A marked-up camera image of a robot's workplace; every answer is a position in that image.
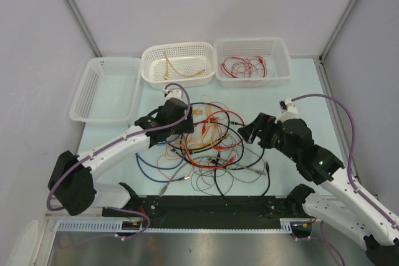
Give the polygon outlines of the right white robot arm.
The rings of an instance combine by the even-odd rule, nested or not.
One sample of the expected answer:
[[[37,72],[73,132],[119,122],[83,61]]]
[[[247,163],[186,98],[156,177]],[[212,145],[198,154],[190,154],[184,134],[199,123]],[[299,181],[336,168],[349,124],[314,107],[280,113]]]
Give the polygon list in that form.
[[[384,207],[361,186],[352,186],[343,162],[331,151],[315,144],[302,119],[277,120],[264,113],[239,128],[242,139],[251,144],[259,138],[263,149],[275,149],[292,160],[300,175],[328,191],[342,205],[324,199],[312,188],[300,184],[288,200],[288,211],[318,218],[352,239],[374,265],[398,265],[398,216]]]

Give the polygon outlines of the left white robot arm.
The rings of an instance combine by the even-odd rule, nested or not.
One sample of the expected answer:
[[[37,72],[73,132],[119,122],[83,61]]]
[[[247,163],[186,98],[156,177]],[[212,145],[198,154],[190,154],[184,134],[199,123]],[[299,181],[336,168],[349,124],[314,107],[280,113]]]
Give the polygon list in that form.
[[[59,155],[50,177],[46,206],[77,216],[90,207],[117,209],[124,216],[137,211],[138,201],[125,183],[98,183],[98,178],[119,162],[166,141],[171,135],[193,132],[190,103],[170,98],[156,109],[156,116],[139,118],[128,130],[108,143],[81,154]]]

